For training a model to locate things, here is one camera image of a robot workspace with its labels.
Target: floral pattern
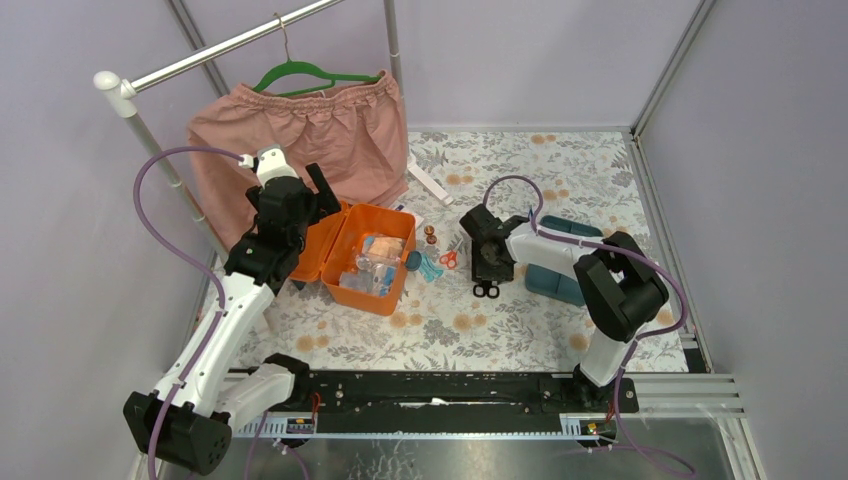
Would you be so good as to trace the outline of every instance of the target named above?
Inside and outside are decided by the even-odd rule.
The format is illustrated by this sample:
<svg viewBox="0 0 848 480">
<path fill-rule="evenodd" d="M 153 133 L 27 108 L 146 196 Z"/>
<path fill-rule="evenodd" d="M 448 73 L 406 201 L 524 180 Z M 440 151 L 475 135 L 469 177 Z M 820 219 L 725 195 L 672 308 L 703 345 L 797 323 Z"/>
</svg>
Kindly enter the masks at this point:
<svg viewBox="0 0 848 480">
<path fill-rule="evenodd" d="M 459 247 L 456 269 L 432 283 L 410 273 L 389 317 L 338 305 L 320 283 L 298 291 L 289 282 L 265 312 L 270 329 L 250 332 L 234 366 L 257 365 L 275 352 L 328 369 L 570 371 L 580 361 L 595 328 L 586 309 L 529 292 L 525 266 L 501 285 L 499 298 L 471 294 L 470 242 L 462 241 L 459 218 L 480 203 L 493 180 L 521 174 L 542 189 L 544 214 L 594 225 L 606 235 L 627 231 L 651 255 L 620 134 L 411 133 L 410 151 L 455 201 L 442 206 L 410 177 L 398 203 L 435 227 L 435 245 L 424 242 L 423 228 L 416 234 L 417 248 L 434 263 Z M 495 187 L 489 208 L 506 218 L 535 204 L 527 185 L 506 181 Z M 673 322 L 666 306 L 650 327 Z M 644 340 L 628 368 L 685 371 L 679 336 Z"/>
</svg>

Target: green hanger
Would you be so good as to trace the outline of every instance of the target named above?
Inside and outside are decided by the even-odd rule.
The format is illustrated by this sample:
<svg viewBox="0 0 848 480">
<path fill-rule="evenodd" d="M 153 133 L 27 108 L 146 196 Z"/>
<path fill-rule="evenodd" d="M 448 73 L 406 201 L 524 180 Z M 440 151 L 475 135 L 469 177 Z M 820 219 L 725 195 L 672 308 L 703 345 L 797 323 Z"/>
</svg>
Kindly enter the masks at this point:
<svg viewBox="0 0 848 480">
<path fill-rule="evenodd" d="M 262 80 L 259 81 L 259 84 L 253 87 L 253 91 L 261 92 L 271 86 L 271 84 L 276 82 L 277 80 L 287 75 L 295 75 L 298 73 L 312 75 L 313 77 L 317 77 L 323 80 L 330 80 L 330 83 L 318 87 L 296 90 L 294 92 L 281 93 L 277 96 L 291 97 L 293 95 L 300 95 L 301 93 L 317 92 L 318 90 L 324 90 L 330 87 L 334 87 L 337 81 L 373 83 L 380 80 L 380 77 L 372 77 L 370 75 L 347 75 L 344 73 L 327 73 L 324 70 L 318 68 L 318 66 L 313 65 L 311 63 L 295 62 L 291 59 L 288 59 L 286 60 L 286 63 L 283 63 L 282 65 L 277 65 L 276 67 L 272 68 L 268 73 L 266 73 L 265 76 L 262 77 Z"/>
</svg>

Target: red scissors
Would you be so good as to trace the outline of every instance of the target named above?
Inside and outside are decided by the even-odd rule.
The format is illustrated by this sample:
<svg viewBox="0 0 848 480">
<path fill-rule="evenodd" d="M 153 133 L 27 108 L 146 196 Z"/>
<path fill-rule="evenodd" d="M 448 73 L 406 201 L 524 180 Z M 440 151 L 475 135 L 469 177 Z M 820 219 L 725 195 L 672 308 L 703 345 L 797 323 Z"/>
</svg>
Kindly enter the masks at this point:
<svg viewBox="0 0 848 480">
<path fill-rule="evenodd" d="M 444 265 L 448 270 L 453 270 L 454 268 L 456 268 L 456 265 L 457 265 L 456 254 L 457 254 L 457 252 L 459 252 L 459 246 L 460 245 L 462 245 L 462 240 L 460 240 L 459 243 L 456 244 L 456 247 L 455 247 L 454 250 L 451 250 L 448 253 L 439 257 L 439 263 Z"/>
</svg>

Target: gray wall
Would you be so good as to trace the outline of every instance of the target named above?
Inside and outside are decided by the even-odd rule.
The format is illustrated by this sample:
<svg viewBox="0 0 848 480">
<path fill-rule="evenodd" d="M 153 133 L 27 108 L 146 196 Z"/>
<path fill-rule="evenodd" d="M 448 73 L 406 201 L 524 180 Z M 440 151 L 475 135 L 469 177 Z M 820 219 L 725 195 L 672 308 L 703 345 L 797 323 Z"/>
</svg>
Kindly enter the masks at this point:
<svg viewBox="0 0 848 480">
<path fill-rule="evenodd" d="M 131 188 L 147 158 L 92 85 L 187 53 L 162 2 L 4 2 L 0 16 L 0 478 L 125 478 L 134 444 L 121 416 L 176 356 L 199 275 L 152 240 Z M 199 72 L 138 106 L 166 146 L 213 100 Z M 208 258 L 160 175 L 152 221 Z"/>
<path fill-rule="evenodd" d="M 309 0 L 187 0 L 207 42 Z M 630 125 L 697 0 L 397 0 L 411 127 Z M 289 28 L 298 60 L 328 71 L 388 68 L 381 0 L 347 0 Z M 219 60 L 228 82 L 258 83 L 285 59 L 270 35 Z M 277 82 L 272 90 L 298 86 Z"/>
<path fill-rule="evenodd" d="M 644 136 L 771 479 L 848 470 L 846 18 L 843 0 L 718 2 Z"/>
</svg>

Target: orange container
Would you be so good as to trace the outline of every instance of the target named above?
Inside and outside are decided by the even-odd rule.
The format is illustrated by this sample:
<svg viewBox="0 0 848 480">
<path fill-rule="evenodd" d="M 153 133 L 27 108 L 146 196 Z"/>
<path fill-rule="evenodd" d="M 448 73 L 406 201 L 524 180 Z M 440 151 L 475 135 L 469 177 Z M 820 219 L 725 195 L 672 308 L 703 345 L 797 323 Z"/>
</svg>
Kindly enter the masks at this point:
<svg viewBox="0 0 848 480">
<path fill-rule="evenodd" d="M 361 250 L 365 237 L 370 235 L 406 240 L 395 279 L 389 293 L 383 297 L 339 286 L 342 273 L 355 270 L 354 257 Z M 415 217 L 412 215 L 368 204 L 348 209 L 342 202 L 341 212 L 309 227 L 306 248 L 300 254 L 298 268 L 289 278 L 312 282 L 320 277 L 336 303 L 379 315 L 391 315 L 406 282 L 408 270 L 403 262 L 414 249 Z"/>
</svg>

